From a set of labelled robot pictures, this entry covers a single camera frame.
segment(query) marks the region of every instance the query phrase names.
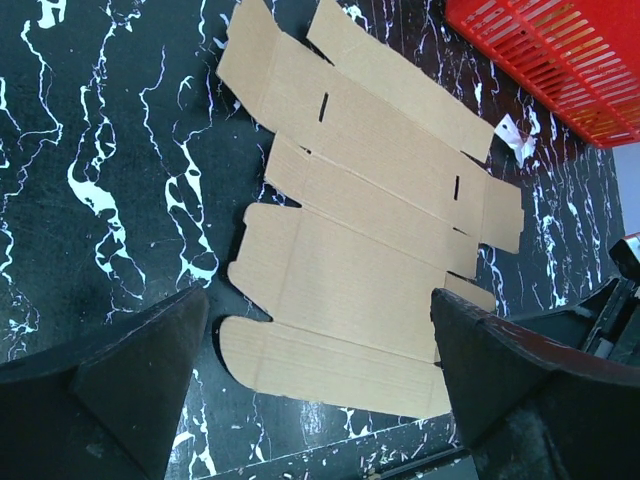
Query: cardboard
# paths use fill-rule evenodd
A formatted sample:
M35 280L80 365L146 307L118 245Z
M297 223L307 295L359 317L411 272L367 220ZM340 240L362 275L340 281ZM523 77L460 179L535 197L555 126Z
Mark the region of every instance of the cardboard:
M384 184L478 243L487 243L483 234L505 210L522 216L520 202L485 210L486 172L280 31L262 1L243 2L233 18L217 74L263 126ZM515 253L522 225L509 227L492 245Z
M464 143L475 135L449 144L432 135L395 97L281 32L262 0L238 5L228 34L218 76L277 132L266 181L302 205L245 212L229 278L273 321L222 323L231 374L275 395L445 413L431 291L495 307L491 293L459 276L473 278L480 242L517 251L519 190L460 153L478 148Z
M456 150L484 163L493 126L422 70L366 33L335 0L320 0L307 38L346 77Z

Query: tabletop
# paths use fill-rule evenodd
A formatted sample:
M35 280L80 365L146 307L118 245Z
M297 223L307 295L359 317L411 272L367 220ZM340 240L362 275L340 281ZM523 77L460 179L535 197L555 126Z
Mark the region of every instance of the tabletop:
M77 338L200 282L211 314L167 479L361 478L446 449L451 415L412 419L257 394L215 349L229 315L266 319L226 277L273 135L215 69L235 0L25 0L0 14L0 358ZM315 0L266 0L303 39ZM443 0L343 1L345 13L492 125L537 137L522 168L521 253L481 246L498 314L576 301L615 271L623 234L612 153L585 145L457 35Z

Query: marble pattern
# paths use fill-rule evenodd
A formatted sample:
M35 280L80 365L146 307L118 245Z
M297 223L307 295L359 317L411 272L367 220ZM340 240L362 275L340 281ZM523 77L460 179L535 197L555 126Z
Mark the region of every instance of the marble pattern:
M267 0L302 38L315 0ZM264 320L230 286L242 212L287 204L262 180L272 136L215 76L235 0L25 0L0 9L0 355L104 328L201 282L211 322L168 479L360 478L456 441L449 415L391 417L256 394L225 372L224 316ZM521 253L481 246L501 316L587 294L622 235L610 151L585 146L443 20L441 0L341 0L347 14L492 124L538 138L522 169Z

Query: red basket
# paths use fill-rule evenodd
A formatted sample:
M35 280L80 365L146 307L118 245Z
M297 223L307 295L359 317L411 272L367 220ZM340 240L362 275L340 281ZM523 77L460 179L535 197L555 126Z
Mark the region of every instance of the red basket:
M586 141L640 141L640 2L448 0L447 21Z

